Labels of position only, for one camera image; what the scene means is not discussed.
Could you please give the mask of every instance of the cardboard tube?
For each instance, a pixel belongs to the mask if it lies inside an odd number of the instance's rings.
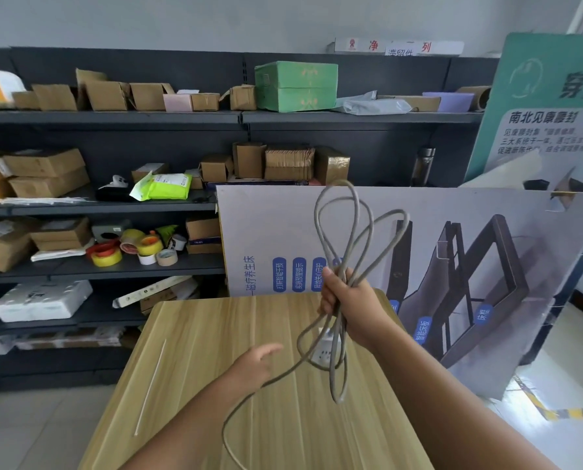
[[[483,111],[490,100],[491,86],[468,86],[460,87],[457,92],[473,93],[475,96],[470,104],[471,111]]]

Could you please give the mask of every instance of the gray cable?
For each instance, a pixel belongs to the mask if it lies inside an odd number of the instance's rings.
[[[321,199],[326,194],[326,192],[329,189],[331,189],[333,186],[345,186],[345,187],[347,187],[351,192],[351,196],[343,196],[343,197],[331,199],[324,206],[320,207],[319,203],[320,203]],[[322,212],[324,211],[324,209],[329,204],[333,204],[333,203],[338,202],[338,201],[352,201],[354,204],[354,207],[355,207],[352,230],[350,231],[350,238],[348,239],[348,244],[346,245],[346,250],[343,254],[342,261],[339,264],[338,276],[344,283],[346,283],[346,284],[349,283],[351,287],[356,287],[361,281],[363,281],[366,278],[366,276],[370,272],[372,272],[372,270],[377,265],[379,265],[379,263],[383,260],[383,258],[387,254],[389,254],[389,252],[391,252],[391,250],[396,246],[396,244],[398,244],[398,242],[400,242],[403,235],[405,234],[405,231],[407,230],[407,228],[409,226],[409,214],[406,211],[403,211],[402,209],[392,209],[391,211],[386,212],[385,214],[383,214],[382,216],[379,216],[376,220],[374,220],[374,215],[372,214],[372,210],[365,203],[365,201],[359,199],[356,189],[354,188],[354,186],[352,186],[352,183],[350,183],[349,181],[337,180],[337,181],[333,182],[331,185],[324,188],[322,190],[322,192],[319,194],[318,199],[315,202],[315,209],[313,211],[313,220],[315,221],[315,230],[318,233],[319,241],[322,244],[322,248],[324,249],[324,254],[326,255],[327,263],[330,267],[333,267],[333,265],[336,263],[336,260],[338,259],[339,256],[335,252],[334,247],[331,244],[331,242],[324,235],[324,231],[322,230],[320,220],[321,220],[321,215],[322,215]],[[365,208],[365,210],[368,214],[368,225],[355,238],[355,233],[357,232],[357,228],[358,228],[358,224],[359,224],[359,215],[360,215],[359,210],[361,209],[360,208],[361,205],[363,205],[363,207]],[[366,255],[368,249],[370,248],[370,243],[372,242],[372,235],[374,233],[374,225],[378,224],[379,222],[383,221],[384,219],[386,219],[390,216],[396,215],[396,214],[402,214],[402,216],[403,216],[402,227],[397,229],[396,235],[394,236],[394,238],[389,242],[389,244],[387,245],[385,250],[383,250],[383,252],[381,252],[379,254],[379,256],[376,258],[376,260],[374,260],[374,262],[372,262],[363,273],[358,273],[358,269],[361,266],[361,263],[364,261],[365,255]],[[352,275],[350,276],[350,279],[347,279],[346,267],[347,267],[348,261],[350,259],[350,255],[352,254],[352,251],[355,249],[355,247],[359,243],[359,241],[361,241],[365,236],[366,236],[366,240],[365,240],[364,249],[361,252],[361,256],[359,257],[359,260],[357,261],[357,263],[352,271]],[[341,404],[343,402],[343,399],[344,399],[345,394],[346,394],[346,389],[348,388],[348,355],[346,353],[346,337],[347,337],[346,319],[344,318],[343,314],[340,313],[340,305],[341,304],[339,303],[339,301],[337,301],[335,303],[335,306],[334,306],[333,315],[323,315],[323,316],[320,315],[320,316],[318,316],[318,318],[316,318],[313,321],[313,323],[311,323],[309,326],[307,326],[298,335],[298,339],[296,340],[296,348],[298,349],[298,352],[300,353],[300,360],[296,364],[294,364],[291,368],[289,368],[287,371],[285,371],[284,373],[281,373],[278,376],[273,377],[272,379],[270,379],[269,381],[264,383],[263,386],[261,386],[261,389],[280,381],[281,379],[283,379],[286,376],[293,373],[302,363],[309,361],[309,363],[312,366],[316,367],[317,369],[322,370],[322,371],[328,371],[331,397],[333,398],[333,400],[337,404]],[[330,322],[331,322],[331,319],[333,317],[334,317],[334,324],[331,328]],[[311,330],[313,330],[314,328],[319,327],[319,323],[322,319],[324,319],[324,323],[322,324],[322,329],[319,332],[317,338],[311,343],[311,346],[309,347],[309,349],[305,353],[302,349],[301,341],[307,333],[311,332]],[[319,365],[318,363],[312,362],[310,360],[310,357],[313,355],[315,348],[318,346],[320,340],[324,337],[324,335],[326,334],[326,332],[329,329],[333,333],[333,344],[331,345],[330,365],[327,368],[327,367]],[[339,353],[339,359],[337,359],[337,357],[336,357],[337,344],[339,341],[341,341],[342,347],[341,347],[341,350]],[[339,394],[337,394],[336,386],[335,386],[335,371],[337,369],[339,369],[339,367],[342,364],[343,364],[343,385],[342,385],[341,392]],[[230,419],[233,418],[233,415],[235,415],[235,413],[241,408],[241,406],[246,401],[248,401],[248,399],[250,399],[253,395],[254,395],[254,393],[246,396],[235,407],[235,409],[233,409],[233,411],[228,415],[228,417],[224,421],[224,425],[222,426],[222,443],[224,444],[224,448],[228,452],[228,455],[231,456],[233,461],[237,464],[237,466],[241,470],[248,470],[248,469],[241,464],[241,462],[239,461],[239,459],[237,457],[235,457],[235,454],[233,454],[233,451],[231,450],[230,446],[228,445],[228,441],[226,439],[226,426],[228,425],[228,422],[230,421]]]

